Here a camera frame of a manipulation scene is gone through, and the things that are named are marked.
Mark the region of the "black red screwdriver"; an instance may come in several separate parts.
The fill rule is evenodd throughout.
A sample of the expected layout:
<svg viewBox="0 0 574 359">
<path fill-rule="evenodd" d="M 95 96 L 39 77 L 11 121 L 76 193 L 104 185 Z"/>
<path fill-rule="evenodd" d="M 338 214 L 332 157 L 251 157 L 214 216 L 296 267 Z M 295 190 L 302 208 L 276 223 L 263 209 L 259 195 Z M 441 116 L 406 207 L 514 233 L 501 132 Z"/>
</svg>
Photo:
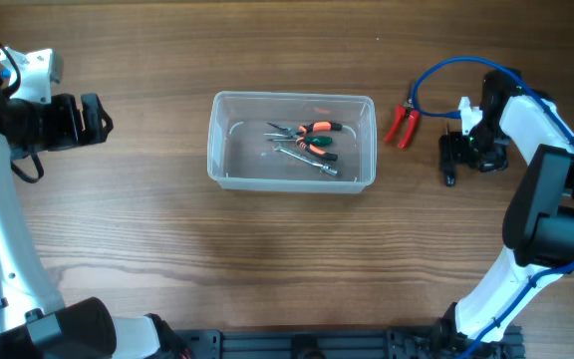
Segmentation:
<svg viewBox="0 0 574 359">
<path fill-rule="evenodd" d="M 441 145 L 441 171 L 444 184 L 446 186 L 455 186 L 455 161 L 453 159 L 453 142 L 449 124 L 445 124 L 444 129 L 445 134 L 443 135 Z"/>
</svg>

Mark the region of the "red handled snips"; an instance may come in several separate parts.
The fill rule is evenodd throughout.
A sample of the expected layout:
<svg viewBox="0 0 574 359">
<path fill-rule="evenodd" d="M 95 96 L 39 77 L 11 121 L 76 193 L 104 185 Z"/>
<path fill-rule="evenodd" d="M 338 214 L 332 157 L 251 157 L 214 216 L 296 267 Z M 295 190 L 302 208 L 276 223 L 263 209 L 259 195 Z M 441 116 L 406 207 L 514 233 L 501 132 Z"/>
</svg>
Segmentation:
<svg viewBox="0 0 574 359">
<path fill-rule="evenodd" d="M 403 122 L 407 121 L 406 132 L 398 142 L 398 148 L 402 150 L 406 149 L 412 143 L 421 119 L 421 113 L 413 105 L 413 89 L 415 83 L 415 80 L 410 81 L 406 99 L 395 107 L 393 123 L 383 139 L 385 144 L 390 143 Z"/>
</svg>

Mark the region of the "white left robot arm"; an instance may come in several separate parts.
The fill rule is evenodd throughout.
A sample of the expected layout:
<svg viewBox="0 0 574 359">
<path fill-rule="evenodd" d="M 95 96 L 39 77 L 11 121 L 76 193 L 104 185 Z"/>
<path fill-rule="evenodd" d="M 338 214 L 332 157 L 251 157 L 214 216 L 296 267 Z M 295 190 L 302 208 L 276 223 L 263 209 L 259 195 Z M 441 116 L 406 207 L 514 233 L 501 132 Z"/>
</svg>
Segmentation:
<svg viewBox="0 0 574 359">
<path fill-rule="evenodd" d="M 113 121 L 94 93 L 54 94 L 54 51 L 19 53 L 0 42 L 0 358 L 189 358 L 159 316 L 117 318 L 91 297 L 67 305 L 33 244 L 15 183 L 37 182 L 21 159 L 103 143 Z"/>
</svg>

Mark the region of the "orange black needle-nose pliers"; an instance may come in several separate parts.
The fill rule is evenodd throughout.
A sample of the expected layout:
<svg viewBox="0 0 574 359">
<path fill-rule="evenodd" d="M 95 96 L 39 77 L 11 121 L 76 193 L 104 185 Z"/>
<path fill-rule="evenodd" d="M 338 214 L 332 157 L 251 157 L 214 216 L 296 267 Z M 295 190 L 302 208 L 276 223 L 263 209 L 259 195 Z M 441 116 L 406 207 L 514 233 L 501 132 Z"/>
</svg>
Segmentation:
<svg viewBox="0 0 574 359">
<path fill-rule="evenodd" d="M 335 162 L 338 159 L 336 154 L 327 152 L 325 147 L 333 144 L 333 139 L 329 136 L 315 136 L 321 132 L 341 132 L 343 126 L 335 122 L 315 122 L 309 125 L 290 128 L 269 123 L 269 126 L 278 130 L 277 133 L 268 133 L 269 142 L 291 142 L 308 154 L 323 160 Z"/>
</svg>

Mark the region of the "clear plastic container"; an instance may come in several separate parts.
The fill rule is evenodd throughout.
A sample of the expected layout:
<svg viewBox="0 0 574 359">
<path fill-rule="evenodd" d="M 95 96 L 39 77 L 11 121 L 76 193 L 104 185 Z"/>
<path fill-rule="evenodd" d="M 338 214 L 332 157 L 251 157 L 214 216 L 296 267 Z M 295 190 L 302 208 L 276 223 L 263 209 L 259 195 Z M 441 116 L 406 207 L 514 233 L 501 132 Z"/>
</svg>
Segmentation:
<svg viewBox="0 0 574 359">
<path fill-rule="evenodd" d="M 335 122 L 341 132 L 321 132 L 338 156 L 323 161 L 291 142 L 269 142 L 278 130 Z M 338 171 L 333 177 L 273 149 L 281 145 Z M 271 92 L 220 92 L 213 101 L 207 145 L 207 172 L 224 189 L 358 193 L 372 184 L 377 169 L 377 121 L 366 96 Z"/>
</svg>

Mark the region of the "silver socket wrench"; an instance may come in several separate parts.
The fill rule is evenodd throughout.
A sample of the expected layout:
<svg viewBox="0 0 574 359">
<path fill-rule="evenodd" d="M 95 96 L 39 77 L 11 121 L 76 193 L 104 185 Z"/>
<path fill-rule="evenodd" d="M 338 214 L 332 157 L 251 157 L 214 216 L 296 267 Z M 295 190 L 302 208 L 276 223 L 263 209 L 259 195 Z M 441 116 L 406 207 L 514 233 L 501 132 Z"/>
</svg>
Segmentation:
<svg viewBox="0 0 574 359">
<path fill-rule="evenodd" d="M 325 173 L 326 175 L 335 177 L 338 174 L 338 171 L 331 168 L 329 165 L 322 164 L 322 163 L 319 163 L 317 161 L 311 160 L 311 159 L 304 157 L 302 155 L 299 155 L 299 154 L 297 154 L 291 150 L 288 150 L 288 149 L 282 147 L 281 145 L 278 145 L 277 147 L 275 147 L 273 149 L 273 151 L 277 152 L 277 153 L 282 153 L 282 154 L 287 155 L 289 157 L 292 157 L 296 160 L 299 160 L 303 163 L 306 163 L 312 167 L 315 167 L 315 168 L 319 169 L 322 173 Z"/>
</svg>

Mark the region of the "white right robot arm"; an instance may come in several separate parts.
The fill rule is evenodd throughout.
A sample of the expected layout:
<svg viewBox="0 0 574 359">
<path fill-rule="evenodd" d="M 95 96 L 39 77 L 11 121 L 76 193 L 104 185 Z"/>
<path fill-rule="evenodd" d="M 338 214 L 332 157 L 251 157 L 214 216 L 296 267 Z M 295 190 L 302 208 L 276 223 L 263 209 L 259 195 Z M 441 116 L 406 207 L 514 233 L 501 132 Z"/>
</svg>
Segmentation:
<svg viewBox="0 0 574 359">
<path fill-rule="evenodd" d="M 459 103 L 461 129 L 439 138 L 439 168 L 446 185 L 455 168 L 482 173 L 508 166 L 515 144 L 526 173 L 503 219 L 503 247 L 477 286 L 453 303 L 430 335 L 433 350 L 489 354 L 510 322 L 546 286 L 571 272 L 574 262 L 574 135 L 552 121 L 555 105 L 519 85 L 521 74 L 488 72 L 479 106 Z"/>
</svg>

